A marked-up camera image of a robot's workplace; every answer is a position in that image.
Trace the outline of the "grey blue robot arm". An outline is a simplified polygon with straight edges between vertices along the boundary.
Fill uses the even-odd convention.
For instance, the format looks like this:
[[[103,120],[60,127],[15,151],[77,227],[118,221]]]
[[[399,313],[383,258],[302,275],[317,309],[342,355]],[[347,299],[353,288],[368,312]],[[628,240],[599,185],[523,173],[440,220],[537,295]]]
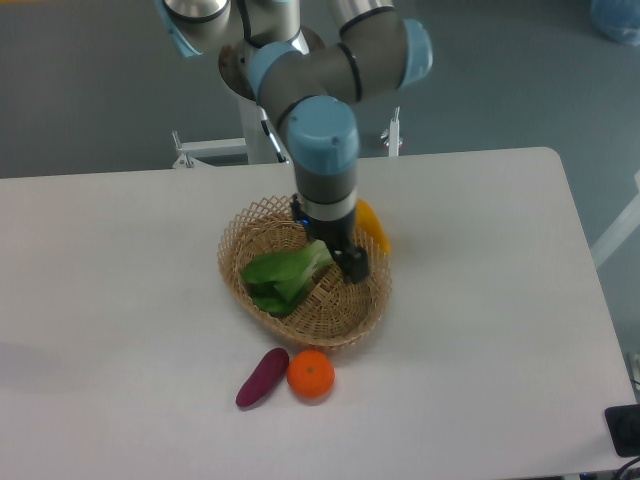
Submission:
[[[430,35],[402,18],[391,1],[331,1],[339,31],[333,46],[302,50],[297,1],[159,1],[156,8],[185,56],[251,48],[244,75],[256,105],[275,128],[293,163],[291,209],[308,236],[323,241],[345,281],[369,275],[365,250],[351,237],[360,150],[351,109],[425,78],[432,68]]]

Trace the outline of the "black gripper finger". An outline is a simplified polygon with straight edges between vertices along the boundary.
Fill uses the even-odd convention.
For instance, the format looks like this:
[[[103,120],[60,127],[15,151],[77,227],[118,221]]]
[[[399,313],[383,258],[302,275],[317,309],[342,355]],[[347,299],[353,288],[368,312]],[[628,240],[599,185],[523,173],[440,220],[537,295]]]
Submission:
[[[350,244],[345,249],[335,250],[333,259],[341,270],[345,283],[362,283],[368,278],[369,259],[363,247]]]

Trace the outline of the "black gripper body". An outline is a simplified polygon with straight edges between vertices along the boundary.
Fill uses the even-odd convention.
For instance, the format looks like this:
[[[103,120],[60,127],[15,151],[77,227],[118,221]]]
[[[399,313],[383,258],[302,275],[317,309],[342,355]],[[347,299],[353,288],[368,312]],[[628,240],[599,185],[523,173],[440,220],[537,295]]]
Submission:
[[[300,224],[310,240],[321,240],[334,257],[352,257],[356,246],[352,240],[355,229],[356,196],[349,194],[336,203],[316,203],[303,195],[291,200],[293,220]]]

